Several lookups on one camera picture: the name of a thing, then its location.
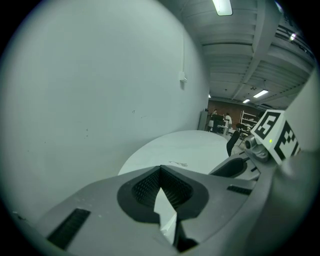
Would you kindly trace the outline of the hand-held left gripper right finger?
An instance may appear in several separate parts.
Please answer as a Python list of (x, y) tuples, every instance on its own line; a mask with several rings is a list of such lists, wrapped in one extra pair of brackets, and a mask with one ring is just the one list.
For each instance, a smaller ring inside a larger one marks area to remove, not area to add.
[(244, 253), (267, 200), (273, 167), (257, 180), (162, 165), (161, 187), (177, 212), (173, 245), (180, 253)]

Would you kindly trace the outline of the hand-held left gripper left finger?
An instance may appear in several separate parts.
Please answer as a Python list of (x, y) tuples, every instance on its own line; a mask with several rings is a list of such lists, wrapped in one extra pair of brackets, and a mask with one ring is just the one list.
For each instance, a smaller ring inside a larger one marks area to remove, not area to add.
[(175, 256), (154, 211), (160, 168), (93, 182), (50, 209), (36, 224), (58, 255)]

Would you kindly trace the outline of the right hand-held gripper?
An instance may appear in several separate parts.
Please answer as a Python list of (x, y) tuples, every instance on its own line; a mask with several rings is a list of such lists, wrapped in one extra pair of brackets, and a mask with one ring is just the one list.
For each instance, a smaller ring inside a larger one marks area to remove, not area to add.
[[(284, 110), (267, 110), (244, 141), (245, 150), (260, 162), (273, 158), (280, 165), (300, 151), (298, 139)], [(245, 152), (233, 154), (209, 174), (256, 181), (260, 172)]]

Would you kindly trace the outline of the black office chair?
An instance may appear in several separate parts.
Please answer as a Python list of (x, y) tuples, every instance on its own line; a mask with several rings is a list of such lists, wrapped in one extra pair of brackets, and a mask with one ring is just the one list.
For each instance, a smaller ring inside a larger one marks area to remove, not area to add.
[(232, 154), (232, 149), (233, 149), (234, 145), (236, 144), (236, 142), (238, 141), (238, 139), (241, 135), (242, 127), (243, 127), (243, 125), (241, 123), (238, 123), (236, 125), (236, 130), (233, 132), (231, 138), (229, 139), (229, 141), (226, 144), (226, 150), (227, 150), (227, 154), (229, 157)]

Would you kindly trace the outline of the white shelf rack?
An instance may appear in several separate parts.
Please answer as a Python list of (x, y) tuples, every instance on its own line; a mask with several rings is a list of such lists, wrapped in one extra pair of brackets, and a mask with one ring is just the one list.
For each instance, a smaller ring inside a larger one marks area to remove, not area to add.
[(244, 126), (245, 131), (251, 131), (259, 121), (258, 115), (253, 115), (251, 113), (241, 111), (239, 123)]

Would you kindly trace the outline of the desk with monitors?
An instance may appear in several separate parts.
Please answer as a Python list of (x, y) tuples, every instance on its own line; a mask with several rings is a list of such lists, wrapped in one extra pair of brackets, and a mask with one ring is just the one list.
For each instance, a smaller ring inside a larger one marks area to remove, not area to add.
[(225, 115), (218, 115), (217, 114), (217, 121), (218, 121), (218, 125), (217, 125), (217, 128), (216, 128), (216, 133), (218, 133), (218, 128), (223, 128), (223, 134), (226, 135), (226, 128), (227, 128), (227, 124), (226, 124), (226, 121), (225, 121)]

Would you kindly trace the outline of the grey cabinet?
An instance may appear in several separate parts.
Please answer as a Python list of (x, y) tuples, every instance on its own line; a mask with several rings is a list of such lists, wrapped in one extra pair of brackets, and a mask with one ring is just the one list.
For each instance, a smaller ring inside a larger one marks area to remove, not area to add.
[(198, 124), (198, 130), (199, 131), (204, 131), (206, 128), (206, 122), (207, 122), (207, 117), (208, 117), (208, 112), (203, 110), (200, 113), (200, 119), (199, 119), (199, 124)]

